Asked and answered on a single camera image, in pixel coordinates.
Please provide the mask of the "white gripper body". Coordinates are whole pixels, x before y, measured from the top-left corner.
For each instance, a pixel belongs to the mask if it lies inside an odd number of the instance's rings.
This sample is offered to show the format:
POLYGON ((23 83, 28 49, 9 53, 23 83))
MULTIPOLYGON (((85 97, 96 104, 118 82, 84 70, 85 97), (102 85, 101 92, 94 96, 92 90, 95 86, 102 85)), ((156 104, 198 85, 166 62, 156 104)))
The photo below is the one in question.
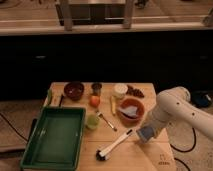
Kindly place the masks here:
POLYGON ((159 119, 157 119, 156 117, 154 117, 153 115, 147 115, 145 120, 142 122, 142 126, 143 127, 151 127, 153 129, 154 132, 154 138, 157 138, 158 135, 160 134, 161 130, 164 127, 164 123, 161 122, 159 119))

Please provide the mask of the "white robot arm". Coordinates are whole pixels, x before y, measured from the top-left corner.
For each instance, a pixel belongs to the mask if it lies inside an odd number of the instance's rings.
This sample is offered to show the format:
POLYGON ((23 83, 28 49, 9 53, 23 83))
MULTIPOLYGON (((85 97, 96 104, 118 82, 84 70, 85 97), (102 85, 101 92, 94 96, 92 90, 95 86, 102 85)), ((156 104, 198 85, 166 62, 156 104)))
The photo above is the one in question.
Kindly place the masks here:
POLYGON ((184 87, 161 91, 156 105, 147 113, 137 134, 143 142, 157 138, 172 117, 181 118, 213 141, 213 115, 190 104, 190 93, 184 87))

